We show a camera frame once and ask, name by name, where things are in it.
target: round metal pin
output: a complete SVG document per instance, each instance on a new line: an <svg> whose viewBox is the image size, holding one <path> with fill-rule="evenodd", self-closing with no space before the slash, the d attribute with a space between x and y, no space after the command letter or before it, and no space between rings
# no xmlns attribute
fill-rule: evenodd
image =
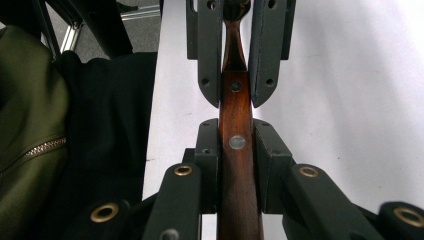
<svg viewBox="0 0 424 240"><path fill-rule="evenodd" d="M245 144L246 144L246 139L244 139L244 137L240 135L236 135L230 138L230 147L232 149L236 149L236 150L242 149Z"/></svg>

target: metal screw head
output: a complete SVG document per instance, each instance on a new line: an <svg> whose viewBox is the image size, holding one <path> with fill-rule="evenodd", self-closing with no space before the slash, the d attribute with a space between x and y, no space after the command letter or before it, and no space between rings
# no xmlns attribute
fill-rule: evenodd
<svg viewBox="0 0 424 240"><path fill-rule="evenodd" d="M187 176L189 174L191 174L193 172L193 169L190 166L179 166L177 168L175 168L174 173L178 176L184 177Z"/></svg>
<svg viewBox="0 0 424 240"><path fill-rule="evenodd" d="M90 219L96 223L107 222L114 218L119 212L116 203L106 203L91 212Z"/></svg>
<svg viewBox="0 0 424 240"><path fill-rule="evenodd" d="M414 227L424 228L424 216L412 209L398 207L393 209L393 213L404 223L407 223Z"/></svg>
<svg viewBox="0 0 424 240"><path fill-rule="evenodd" d="M315 168L304 166L299 168L299 172L306 177L317 177L318 171Z"/></svg>
<svg viewBox="0 0 424 240"><path fill-rule="evenodd" d="M230 89L233 92L240 92L241 87L242 87L242 85L241 85L241 82L239 82L239 81L233 81L230 85Z"/></svg>
<svg viewBox="0 0 424 240"><path fill-rule="evenodd" d="M230 147L235 150L242 149L246 144L246 139L240 135L233 136L230 138Z"/></svg>
<svg viewBox="0 0 424 240"><path fill-rule="evenodd" d="M180 236L178 234L178 231L170 228L166 229L160 234L159 240L179 240Z"/></svg>

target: black fabric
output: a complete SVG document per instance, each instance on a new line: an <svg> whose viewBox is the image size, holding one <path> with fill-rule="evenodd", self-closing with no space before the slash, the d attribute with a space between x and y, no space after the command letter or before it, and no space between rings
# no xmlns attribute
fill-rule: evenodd
<svg viewBox="0 0 424 240"><path fill-rule="evenodd" d="M41 28L31 0L0 0L0 22L15 25L40 39Z"/></svg>
<svg viewBox="0 0 424 240"><path fill-rule="evenodd" d="M69 163L32 239L60 239L81 210L103 199L141 201L156 53L82 64L61 57L71 95Z"/></svg>

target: brass screw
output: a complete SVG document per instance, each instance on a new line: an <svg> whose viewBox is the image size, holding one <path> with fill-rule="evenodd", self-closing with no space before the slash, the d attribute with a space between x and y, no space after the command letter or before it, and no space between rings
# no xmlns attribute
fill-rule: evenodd
<svg viewBox="0 0 424 240"><path fill-rule="evenodd" d="M299 172L306 177L317 177L318 171L308 166L299 168Z"/></svg>
<svg viewBox="0 0 424 240"><path fill-rule="evenodd" d="M192 172L193 172L193 169L191 169L190 166L185 166L185 165L184 166L177 167L174 170L174 173L176 175L182 176L182 177L187 176L187 175L191 174Z"/></svg>
<svg viewBox="0 0 424 240"><path fill-rule="evenodd" d="M412 209L405 207L398 207L393 209L394 214L403 222L414 226L422 228L424 227L424 216L415 212Z"/></svg>
<svg viewBox="0 0 424 240"><path fill-rule="evenodd" d="M116 203L106 203L94 209L90 219L96 223L107 222L114 218L119 212L119 207Z"/></svg>

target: screw hole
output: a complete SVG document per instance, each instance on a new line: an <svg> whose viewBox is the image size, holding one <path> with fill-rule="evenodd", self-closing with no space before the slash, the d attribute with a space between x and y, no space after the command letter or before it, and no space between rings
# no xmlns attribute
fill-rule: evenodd
<svg viewBox="0 0 424 240"><path fill-rule="evenodd" d="M405 207L398 207L393 210L394 214L397 218L402 220L404 223L407 223L414 227L424 227L424 216L417 213L416 211L405 208Z"/></svg>
<svg viewBox="0 0 424 240"><path fill-rule="evenodd" d="M269 0L268 7L272 9L272 8L275 7L275 4L276 4L276 1L275 0Z"/></svg>
<svg viewBox="0 0 424 240"><path fill-rule="evenodd" d="M308 166L299 168L299 172L306 177L317 177L318 171L315 168L311 168Z"/></svg>
<svg viewBox="0 0 424 240"><path fill-rule="evenodd" d="M107 222L114 218L119 212L119 207L115 203L107 203L96 209L91 213L90 219L96 223Z"/></svg>
<svg viewBox="0 0 424 240"><path fill-rule="evenodd" d="M160 240L178 240L180 236L175 229L167 229L163 231L159 237Z"/></svg>
<svg viewBox="0 0 424 240"><path fill-rule="evenodd" d="M193 170L191 169L191 167L190 167L190 166L180 166L180 167L177 167L177 168L174 170L174 173L175 173L176 175L178 175L178 176L187 176L187 175L189 175L192 171L193 171Z"/></svg>
<svg viewBox="0 0 424 240"><path fill-rule="evenodd" d="M203 87L207 87L207 86L209 86L209 79L207 79L207 78L203 78L203 79L202 79L202 86L203 86Z"/></svg>
<svg viewBox="0 0 424 240"><path fill-rule="evenodd" d="M240 92L241 87L242 87L241 82L234 81L234 82L231 83L230 89L233 92Z"/></svg>
<svg viewBox="0 0 424 240"><path fill-rule="evenodd" d="M97 215L99 215L99 217L106 217L108 215L110 215L112 213L112 208L104 208L102 210L100 210Z"/></svg>
<svg viewBox="0 0 424 240"><path fill-rule="evenodd" d="M210 1L208 1L207 5L208 5L208 8L209 8L210 10L214 10L214 9L216 8L216 3L215 3L215 1L214 1L214 0L210 0Z"/></svg>
<svg viewBox="0 0 424 240"><path fill-rule="evenodd" d="M266 80L265 83L266 83L267 87L273 87L274 86L274 80L272 80L272 79Z"/></svg>

